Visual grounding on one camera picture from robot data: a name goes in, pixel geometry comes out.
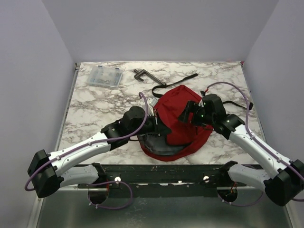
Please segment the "red backpack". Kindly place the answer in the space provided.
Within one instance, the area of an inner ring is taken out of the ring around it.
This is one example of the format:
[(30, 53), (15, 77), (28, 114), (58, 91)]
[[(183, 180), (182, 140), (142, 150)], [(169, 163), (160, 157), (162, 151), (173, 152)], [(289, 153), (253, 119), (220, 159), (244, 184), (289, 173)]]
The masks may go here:
[[(149, 157), (163, 162), (175, 161), (198, 151), (213, 131), (228, 139), (238, 126), (244, 125), (244, 121), (239, 117), (226, 113), (224, 108), (226, 102), (223, 102), (218, 95), (208, 95), (204, 91), (199, 95), (182, 84), (196, 76), (197, 74), (193, 74), (174, 83), (175, 88), (163, 95), (156, 93), (155, 90), (167, 88), (167, 85), (158, 85), (152, 89), (153, 96), (158, 99), (153, 112), (172, 132), (160, 137), (138, 136), (141, 149)], [(188, 101), (199, 103), (205, 108), (207, 115), (211, 118), (211, 125), (193, 125), (190, 122), (192, 114), (187, 123), (178, 120)]]

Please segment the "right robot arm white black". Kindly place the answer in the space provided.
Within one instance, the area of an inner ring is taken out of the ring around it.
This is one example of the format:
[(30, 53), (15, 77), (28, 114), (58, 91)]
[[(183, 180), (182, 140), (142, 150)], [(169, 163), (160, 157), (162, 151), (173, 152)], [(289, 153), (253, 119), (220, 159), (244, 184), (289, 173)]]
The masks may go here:
[(304, 189), (304, 164), (281, 155), (253, 134), (235, 114), (227, 114), (216, 94), (202, 97), (199, 103), (188, 101), (178, 117), (194, 126), (211, 126), (227, 140), (249, 154), (261, 169), (256, 170), (230, 161), (222, 167), (218, 180), (224, 186), (240, 182), (263, 191), (278, 206), (284, 206)]

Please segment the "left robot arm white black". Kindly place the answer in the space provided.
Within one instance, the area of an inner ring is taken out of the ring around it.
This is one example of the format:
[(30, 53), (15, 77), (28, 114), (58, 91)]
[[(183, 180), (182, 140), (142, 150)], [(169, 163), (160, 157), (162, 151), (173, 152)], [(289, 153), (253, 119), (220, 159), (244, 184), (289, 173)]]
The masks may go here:
[(39, 198), (52, 195), (61, 187), (88, 184), (96, 188), (105, 183), (101, 167), (79, 164), (96, 155), (112, 151), (127, 144), (134, 135), (165, 136), (171, 130), (155, 115), (148, 115), (139, 106), (131, 107), (120, 120), (106, 125), (100, 132), (69, 148), (46, 153), (35, 153), (28, 168), (29, 180)]

